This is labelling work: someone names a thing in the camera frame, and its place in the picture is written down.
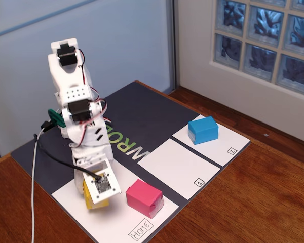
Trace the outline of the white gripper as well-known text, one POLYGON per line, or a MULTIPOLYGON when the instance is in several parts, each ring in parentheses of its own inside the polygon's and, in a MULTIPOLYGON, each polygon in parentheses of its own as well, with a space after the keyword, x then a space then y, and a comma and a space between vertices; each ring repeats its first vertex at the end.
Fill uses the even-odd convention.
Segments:
MULTIPOLYGON (((101 145, 96 147, 89 146, 80 146, 78 148, 71 147, 73 164, 79 167, 93 168, 98 165, 100 162, 108 160, 110 172, 109 174, 115 174, 112 168, 112 163, 114 161, 112 147, 110 144, 101 145)), ((83 172, 80 170, 74 169, 74 182, 75 187, 78 190, 80 195, 84 194, 84 176, 83 172)))

